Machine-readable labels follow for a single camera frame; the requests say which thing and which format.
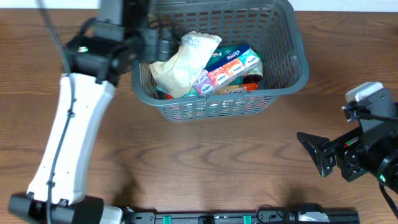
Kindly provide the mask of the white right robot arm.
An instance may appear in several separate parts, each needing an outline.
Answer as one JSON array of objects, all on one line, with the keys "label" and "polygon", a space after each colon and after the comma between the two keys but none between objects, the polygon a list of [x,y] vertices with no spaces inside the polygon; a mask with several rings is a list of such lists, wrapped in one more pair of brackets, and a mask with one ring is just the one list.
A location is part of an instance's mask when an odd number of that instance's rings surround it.
[{"label": "white right robot arm", "polygon": [[332,141],[297,133],[318,172],[327,177],[337,166],[348,182],[370,173],[380,184],[397,192],[397,104],[350,103],[344,112],[359,126]]}]

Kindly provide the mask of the beige paper pouch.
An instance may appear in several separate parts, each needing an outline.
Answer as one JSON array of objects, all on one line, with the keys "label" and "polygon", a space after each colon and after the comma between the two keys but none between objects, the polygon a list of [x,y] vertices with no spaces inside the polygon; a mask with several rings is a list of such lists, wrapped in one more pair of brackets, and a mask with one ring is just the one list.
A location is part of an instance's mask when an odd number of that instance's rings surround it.
[{"label": "beige paper pouch", "polygon": [[186,95],[221,43],[217,35],[191,31],[181,38],[178,52],[165,62],[149,65],[160,88],[174,98]]}]

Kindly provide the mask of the light blue snack packet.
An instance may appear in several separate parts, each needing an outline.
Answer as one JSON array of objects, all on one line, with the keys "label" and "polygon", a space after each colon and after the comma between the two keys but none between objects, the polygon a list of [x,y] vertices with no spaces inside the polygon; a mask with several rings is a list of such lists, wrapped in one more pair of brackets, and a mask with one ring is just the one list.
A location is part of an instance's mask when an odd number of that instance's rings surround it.
[{"label": "light blue snack packet", "polygon": [[[163,89],[161,89],[161,87],[157,86],[157,92],[159,95],[159,98],[162,100],[171,100],[173,99],[173,96],[171,96],[170,94],[166,93],[163,91]],[[183,95],[183,98],[185,97],[191,97],[191,96],[200,96],[199,93],[196,91],[196,89],[194,87],[192,87],[192,89],[185,95]]]}]

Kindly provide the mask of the red spaghetti packet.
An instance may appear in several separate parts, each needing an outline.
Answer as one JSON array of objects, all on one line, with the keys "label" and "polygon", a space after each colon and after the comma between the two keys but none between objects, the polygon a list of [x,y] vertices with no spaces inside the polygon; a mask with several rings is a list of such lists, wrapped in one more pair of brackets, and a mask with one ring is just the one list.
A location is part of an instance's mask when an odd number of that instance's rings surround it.
[{"label": "red spaghetti packet", "polygon": [[[260,87],[263,87],[263,83],[243,83],[239,85],[230,85],[227,87],[223,87],[220,90],[214,91],[213,95],[226,95],[230,93],[242,93],[242,92],[249,92],[258,90]],[[158,90],[158,94],[162,100],[170,100],[173,97],[162,90]]]}]

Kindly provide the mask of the green lid jar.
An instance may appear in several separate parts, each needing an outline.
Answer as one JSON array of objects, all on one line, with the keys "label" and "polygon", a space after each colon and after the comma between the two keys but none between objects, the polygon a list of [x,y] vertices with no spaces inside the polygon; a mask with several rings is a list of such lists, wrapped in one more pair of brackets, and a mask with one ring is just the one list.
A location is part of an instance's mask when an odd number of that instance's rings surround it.
[{"label": "green lid jar", "polygon": [[264,78],[262,60],[246,75],[243,76],[244,83],[257,83]]}]

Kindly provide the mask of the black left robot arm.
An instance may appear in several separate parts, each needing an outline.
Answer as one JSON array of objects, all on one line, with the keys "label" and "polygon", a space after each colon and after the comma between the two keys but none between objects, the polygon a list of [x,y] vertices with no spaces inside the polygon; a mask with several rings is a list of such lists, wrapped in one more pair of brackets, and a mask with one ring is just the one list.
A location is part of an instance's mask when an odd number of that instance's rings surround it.
[{"label": "black left robot arm", "polygon": [[44,156],[27,192],[12,195],[8,210],[29,223],[127,223],[125,209],[87,196],[90,157],[120,76],[135,60],[168,60],[172,33],[150,26],[157,1],[101,1],[98,16],[62,44],[44,2],[37,5],[64,73]]}]

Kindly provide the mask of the Kleenex tissue multipack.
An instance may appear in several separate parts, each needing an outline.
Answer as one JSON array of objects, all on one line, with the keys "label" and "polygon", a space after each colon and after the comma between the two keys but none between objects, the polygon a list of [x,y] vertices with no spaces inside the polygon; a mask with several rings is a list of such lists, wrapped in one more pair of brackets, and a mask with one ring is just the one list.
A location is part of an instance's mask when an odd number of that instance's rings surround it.
[{"label": "Kleenex tissue multipack", "polygon": [[262,65],[262,58],[248,44],[220,47],[213,52],[193,88],[200,96],[215,94],[248,76],[259,65]]}]

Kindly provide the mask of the green Nescafe coffee bag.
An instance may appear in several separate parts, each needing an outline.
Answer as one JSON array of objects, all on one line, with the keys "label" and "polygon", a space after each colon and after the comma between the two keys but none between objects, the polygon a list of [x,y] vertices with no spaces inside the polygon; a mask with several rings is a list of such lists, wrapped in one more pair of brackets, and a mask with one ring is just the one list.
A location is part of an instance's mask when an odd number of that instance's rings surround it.
[{"label": "green Nescafe coffee bag", "polygon": [[262,60],[248,44],[217,48],[205,70],[218,86],[243,84],[243,76]]}]

